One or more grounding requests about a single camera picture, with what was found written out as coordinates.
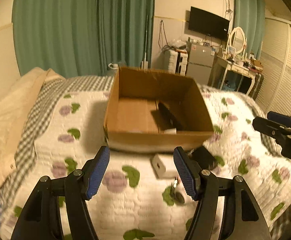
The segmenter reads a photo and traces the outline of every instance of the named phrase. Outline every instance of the gray mini fridge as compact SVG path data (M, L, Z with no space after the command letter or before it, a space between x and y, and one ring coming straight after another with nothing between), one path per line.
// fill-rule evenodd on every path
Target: gray mini fridge
M197 83L207 85L212 70L214 54L211 47L191 44L185 75Z

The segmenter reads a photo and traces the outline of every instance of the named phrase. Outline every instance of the open brown box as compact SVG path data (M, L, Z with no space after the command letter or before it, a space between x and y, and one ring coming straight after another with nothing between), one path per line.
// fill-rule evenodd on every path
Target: open brown box
M185 131L168 134L161 101ZM163 71L120 68L114 78L104 118L109 147L133 152L172 152L200 147L213 134L202 95L192 78Z

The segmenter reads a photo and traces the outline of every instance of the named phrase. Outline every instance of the black flat screen tv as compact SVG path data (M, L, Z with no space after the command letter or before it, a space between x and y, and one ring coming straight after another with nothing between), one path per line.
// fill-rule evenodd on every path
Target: black flat screen tv
M189 30L227 41L230 21L191 6Z

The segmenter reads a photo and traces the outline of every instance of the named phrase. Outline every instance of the green curtain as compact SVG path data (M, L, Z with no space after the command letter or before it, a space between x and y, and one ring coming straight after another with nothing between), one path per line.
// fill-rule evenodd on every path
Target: green curtain
M106 75L109 63L151 58L154 0L14 0L15 53L21 75L34 67L64 77Z
M260 57L265 27L264 0L235 0L234 27L241 27L247 38L246 52Z

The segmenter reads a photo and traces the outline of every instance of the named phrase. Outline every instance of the black suitcase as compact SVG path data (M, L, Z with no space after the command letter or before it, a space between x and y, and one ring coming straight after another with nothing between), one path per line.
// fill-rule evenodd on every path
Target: black suitcase
M258 73L255 76L254 86L253 86L251 92L249 93L249 96L252 97L253 100L255 100L256 97L258 96L263 79L264 79L264 76L262 74ZM243 81L242 81L241 87L239 89L239 92L246 94L247 91L249 90L250 85L251 85L251 78L243 77Z

